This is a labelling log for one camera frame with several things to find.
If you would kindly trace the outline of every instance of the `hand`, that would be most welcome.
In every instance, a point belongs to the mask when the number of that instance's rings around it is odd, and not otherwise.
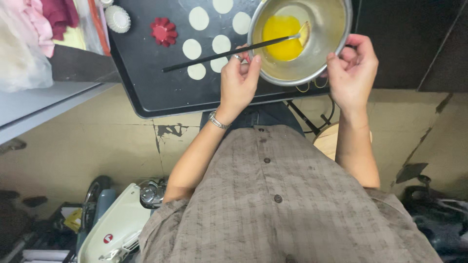
[[[379,61],[369,37],[350,34],[340,56],[327,56],[331,96],[344,114],[366,111]]]
[[[238,54],[249,61],[247,52]],[[231,124],[252,101],[257,90],[262,60],[253,57],[250,64],[241,64],[234,56],[221,70],[221,104],[216,119],[224,125]]]

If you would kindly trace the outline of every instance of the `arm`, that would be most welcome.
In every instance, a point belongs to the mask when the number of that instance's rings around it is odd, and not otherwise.
[[[247,53],[239,54],[243,59]],[[260,74],[260,56],[255,56],[250,64],[242,64],[231,57],[221,71],[221,103],[216,119],[224,125],[231,124],[252,101],[257,89]],[[211,121],[190,143],[169,176],[163,202],[190,199],[195,188],[202,181],[219,142],[226,130]]]
[[[327,56],[331,95],[341,109],[335,161],[363,187],[380,187],[367,120],[367,99],[379,61],[366,36],[351,34],[340,58]]]

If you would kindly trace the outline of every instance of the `metal watch band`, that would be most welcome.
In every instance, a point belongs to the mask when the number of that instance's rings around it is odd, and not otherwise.
[[[224,125],[224,124],[220,123],[220,122],[215,118],[215,117],[216,117],[216,111],[215,111],[215,110],[213,111],[213,113],[214,113],[214,114],[213,114],[213,116],[210,118],[210,120],[211,120],[211,122],[212,122],[214,125],[218,126],[218,127],[221,128],[221,129],[225,129],[225,130],[227,130],[227,129],[229,129],[229,127],[231,127],[232,124]]]

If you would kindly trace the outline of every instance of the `shirt button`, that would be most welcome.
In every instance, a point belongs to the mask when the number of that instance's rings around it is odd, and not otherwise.
[[[281,195],[275,195],[274,199],[275,199],[275,202],[277,203],[281,203],[283,201],[283,198],[281,197]]]

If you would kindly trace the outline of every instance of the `maroon fabric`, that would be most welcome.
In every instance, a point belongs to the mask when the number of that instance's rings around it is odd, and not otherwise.
[[[73,0],[41,0],[43,14],[52,27],[52,38],[63,40],[66,27],[78,26],[79,17]]]

